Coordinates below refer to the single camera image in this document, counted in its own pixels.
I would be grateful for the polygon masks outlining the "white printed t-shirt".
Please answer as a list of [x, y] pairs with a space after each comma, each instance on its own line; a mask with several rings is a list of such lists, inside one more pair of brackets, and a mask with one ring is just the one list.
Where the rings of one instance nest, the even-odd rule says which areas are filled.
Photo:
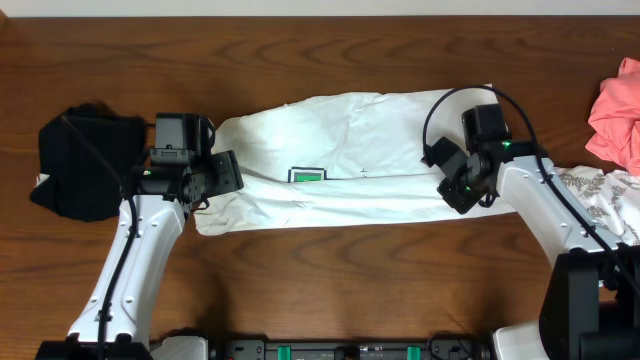
[[230, 118], [214, 149], [235, 153], [244, 187], [197, 211], [196, 229], [213, 236], [457, 219], [437, 191], [442, 172], [421, 161], [422, 143], [461, 145], [462, 113], [496, 100], [481, 89], [353, 92]]

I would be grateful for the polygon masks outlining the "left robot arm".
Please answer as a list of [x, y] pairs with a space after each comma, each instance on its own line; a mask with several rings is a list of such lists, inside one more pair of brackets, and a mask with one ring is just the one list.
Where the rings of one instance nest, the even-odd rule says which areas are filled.
[[62, 341], [44, 341], [43, 359], [212, 359], [203, 335], [150, 344], [151, 318], [171, 250], [193, 208], [243, 188], [234, 152], [214, 153], [204, 115], [159, 113], [149, 167], [119, 182], [118, 230], [89, 301]]

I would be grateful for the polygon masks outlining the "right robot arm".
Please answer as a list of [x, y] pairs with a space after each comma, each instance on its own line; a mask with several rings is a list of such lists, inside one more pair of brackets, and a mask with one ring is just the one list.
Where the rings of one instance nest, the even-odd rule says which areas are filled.
[[499, 105], [461, 116], [464, 143], [442, 137], [423, 161], [460, 214], [508, 203], [544, 250], [552, 275], [538, 319], [495, 331], [494, 359], [636, 359], [639, 249], [602, 226], [561, 182], [534, 139], [515, 140]]

